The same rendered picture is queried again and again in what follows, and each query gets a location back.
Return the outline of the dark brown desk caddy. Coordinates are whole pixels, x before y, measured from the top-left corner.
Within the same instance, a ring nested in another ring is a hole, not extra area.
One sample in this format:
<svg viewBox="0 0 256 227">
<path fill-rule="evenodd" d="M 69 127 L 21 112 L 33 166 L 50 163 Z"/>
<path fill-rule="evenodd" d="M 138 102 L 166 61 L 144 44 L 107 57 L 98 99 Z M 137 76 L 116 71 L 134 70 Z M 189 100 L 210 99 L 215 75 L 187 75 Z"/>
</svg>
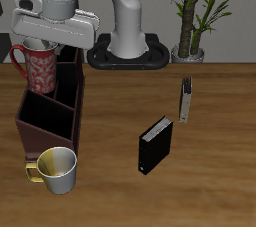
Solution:
<svg viewBox="0 0 256 227">
<path fill-rule="evenodd" d="M 83 51 L 65 46 L 57 57 L 55 90 L 37 94 L 26 88 L 15 117 L 25 161 L 62 146 L 78 153 L 85 77 Z"/>
</svg>

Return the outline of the red patterned mug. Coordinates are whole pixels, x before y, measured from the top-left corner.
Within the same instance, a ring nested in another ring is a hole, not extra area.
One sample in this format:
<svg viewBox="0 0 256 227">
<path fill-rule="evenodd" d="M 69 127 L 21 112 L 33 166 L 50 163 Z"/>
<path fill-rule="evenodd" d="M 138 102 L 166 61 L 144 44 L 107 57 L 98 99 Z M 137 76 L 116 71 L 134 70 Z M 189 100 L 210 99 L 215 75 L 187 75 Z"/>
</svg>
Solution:
<svg viewBox="0 0 256 227">
<path fill-rule="evenodd" d="M 45 50 L 41 39 L 27 37 L 22 44 L 14 45 L 10 49 L 10 58 L 15 68 L 28 81 L 29 89 L 35 93 L 46 94 L 55 89 L 58 45 Z M 23 53 L 26 69 L 17 62 L 14 51 Z"/>
</svg>

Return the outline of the black book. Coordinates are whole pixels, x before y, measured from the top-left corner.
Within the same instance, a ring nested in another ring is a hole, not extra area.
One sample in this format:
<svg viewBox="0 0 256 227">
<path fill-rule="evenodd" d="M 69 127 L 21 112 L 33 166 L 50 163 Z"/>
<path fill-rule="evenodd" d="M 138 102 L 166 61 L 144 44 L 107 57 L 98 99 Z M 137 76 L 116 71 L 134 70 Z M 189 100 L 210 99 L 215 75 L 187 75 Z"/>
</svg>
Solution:
<svg viewBox="0 0 256 227">
<path fill-rule="evenodd" d="M 173 122 L 163 116 L 139 136 L 138 170 L 147 175 L 169 153 Z"/>
</svg>

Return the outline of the thin grey book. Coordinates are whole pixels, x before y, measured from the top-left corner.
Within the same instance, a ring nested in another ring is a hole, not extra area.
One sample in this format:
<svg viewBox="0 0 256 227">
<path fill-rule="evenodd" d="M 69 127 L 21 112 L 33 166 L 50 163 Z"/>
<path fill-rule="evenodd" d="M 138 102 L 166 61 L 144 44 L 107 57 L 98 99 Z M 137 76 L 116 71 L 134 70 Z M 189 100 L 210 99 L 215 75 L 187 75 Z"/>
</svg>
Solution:
<svg viewBox="0 0 256 227">
<path fill-rule="evenodd" d="M 188 121 L 190 103 L 192 97 L 192 77 L 184 77 L 182 79 L 182 87 L 179 102 L 179 122 L 186 123 Z"/>
</svg>

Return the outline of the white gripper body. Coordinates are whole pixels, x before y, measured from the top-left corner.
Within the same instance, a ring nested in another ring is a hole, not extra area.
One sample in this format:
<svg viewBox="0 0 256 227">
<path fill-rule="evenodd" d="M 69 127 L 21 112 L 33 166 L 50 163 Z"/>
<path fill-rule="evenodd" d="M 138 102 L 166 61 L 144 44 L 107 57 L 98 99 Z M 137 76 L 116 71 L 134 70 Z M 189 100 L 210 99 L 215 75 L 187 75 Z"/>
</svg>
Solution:
<svg viewBox="0 0 256 227">
<path fill-rule="evenodd" d="M 99 22 L 94 13 L 79 9 L 75 10 L 72 18 L 63 23 L 49 23 L 41 19 L 38 13 L 16 8 L 12 12 L 11 29 L 18 35 L 91 49 L 95 43 Z"/>
</svg>

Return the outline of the green pot plant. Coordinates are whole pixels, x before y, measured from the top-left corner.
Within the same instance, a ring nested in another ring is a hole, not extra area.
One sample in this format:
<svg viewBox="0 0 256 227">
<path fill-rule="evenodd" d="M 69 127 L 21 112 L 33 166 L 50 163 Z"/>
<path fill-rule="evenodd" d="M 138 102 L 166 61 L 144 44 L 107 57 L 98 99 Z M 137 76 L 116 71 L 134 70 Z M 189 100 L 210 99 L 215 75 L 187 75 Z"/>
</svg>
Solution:
<svg viewBox="0 0 256 227">
<path fill-rule="evenodd" d="M 171 50 L 173 63 L 202 63 L 205 52 L 199 47 L 204 32 L 214 31 L 212 24 L 218 19 L 230 16 L 225 12 L 229 0 L 223 1 L 213 9 L 216 0 L 181 0 L 176 2 L 179 10 L 177 15 L 181 18 L 181 33 L 179 44 Z"/>
</svg>

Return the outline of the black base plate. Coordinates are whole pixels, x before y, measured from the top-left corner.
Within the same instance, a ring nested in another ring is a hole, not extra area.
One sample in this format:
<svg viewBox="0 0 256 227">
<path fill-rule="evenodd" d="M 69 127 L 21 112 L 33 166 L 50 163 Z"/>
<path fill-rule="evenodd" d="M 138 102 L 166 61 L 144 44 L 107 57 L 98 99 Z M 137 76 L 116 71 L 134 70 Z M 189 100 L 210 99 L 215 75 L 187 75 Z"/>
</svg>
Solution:
<svg viewBox="0 0 256 227">
<path fill-rule="evenodd" d="M 122 59 L 107 50 L 110 34 L 101 34 L 94 47 L 87 51 L 87 61 L 99 70 L 157 70 L 165 67 L 170 59 L 169 50 L 159 42 L 156 34 L 146 33 L 145 39 L 148 51 L 138 58 Z"/>
</svg>

